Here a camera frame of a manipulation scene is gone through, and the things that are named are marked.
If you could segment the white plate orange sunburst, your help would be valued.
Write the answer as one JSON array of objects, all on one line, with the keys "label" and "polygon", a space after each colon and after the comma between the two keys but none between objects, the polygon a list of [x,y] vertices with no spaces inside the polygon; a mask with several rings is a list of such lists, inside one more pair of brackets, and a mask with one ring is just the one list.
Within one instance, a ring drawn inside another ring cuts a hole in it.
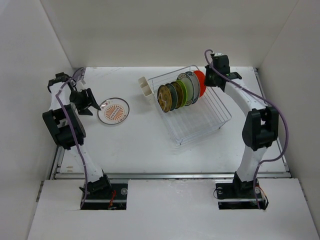
[{"label": "white plate orange sunburst", "polygon": [[129,116],[130,106],[120,97],[111,97],[104,100],[97,111],[98,119],[105,125],[117,125]]}]

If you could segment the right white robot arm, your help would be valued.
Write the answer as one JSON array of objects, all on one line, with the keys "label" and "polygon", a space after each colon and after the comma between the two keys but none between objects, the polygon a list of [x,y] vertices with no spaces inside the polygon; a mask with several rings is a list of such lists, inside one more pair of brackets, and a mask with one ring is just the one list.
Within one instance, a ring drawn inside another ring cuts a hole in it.
[{"label": "right white robot arm", "polygon": [[246,117],[241,133],[245,144],[244,153],[234,173],[231,190],[236,198],[252,198],[256,194],[256,177],[263,156],[278,138],[279,112],[248,89],[238,72],[230,70],[227,55],[213,53],[212,50],[205,51],[204,55],[208,63],[204,84],[220,88],[233,99]]}]

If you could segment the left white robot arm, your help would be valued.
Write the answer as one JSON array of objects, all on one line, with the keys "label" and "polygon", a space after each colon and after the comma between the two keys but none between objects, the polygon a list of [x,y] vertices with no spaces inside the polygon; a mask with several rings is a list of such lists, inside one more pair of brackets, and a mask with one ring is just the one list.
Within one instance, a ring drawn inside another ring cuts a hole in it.
[{"label": "left white robot arm", "polygon": [[82,167],[85,184],[81,190],[90,196],[109,197],[112,185],[85,148],[86,131],[79,118],[80,115],[92,116],[90,107],[98,111],[101,109],[92,90],[85,89],[78,78],[64,72],[49,80],[47,89],[51,94],[51,104],[49,110],[42,114],[42,119],[55,144],[70,152]]}]

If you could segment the orange plastic plate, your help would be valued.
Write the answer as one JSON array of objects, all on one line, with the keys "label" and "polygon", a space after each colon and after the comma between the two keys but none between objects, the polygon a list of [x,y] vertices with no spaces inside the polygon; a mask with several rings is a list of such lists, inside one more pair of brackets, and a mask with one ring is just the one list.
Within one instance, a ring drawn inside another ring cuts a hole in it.
[{"label": "orange plastic plate", "polygon": [[205,74],[200,70],[194,70],[193,73],[197,76],[199,86],[200,86],[199,96],[202,97],[207,89],[205,85]]}]

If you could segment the white plate dark-blue rim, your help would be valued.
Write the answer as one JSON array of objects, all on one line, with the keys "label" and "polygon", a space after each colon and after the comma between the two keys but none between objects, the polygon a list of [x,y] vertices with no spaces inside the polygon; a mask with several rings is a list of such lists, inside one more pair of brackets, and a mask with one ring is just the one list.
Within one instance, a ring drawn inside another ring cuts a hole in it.
[{"label": "white plate dark-blue rim", "polygon": [[200,97],[200,83],[199,83],[198,77],[193,71],[186,71],[185,73],[191,80],[191,85],[193,90],[192,104],[195,104]]}]

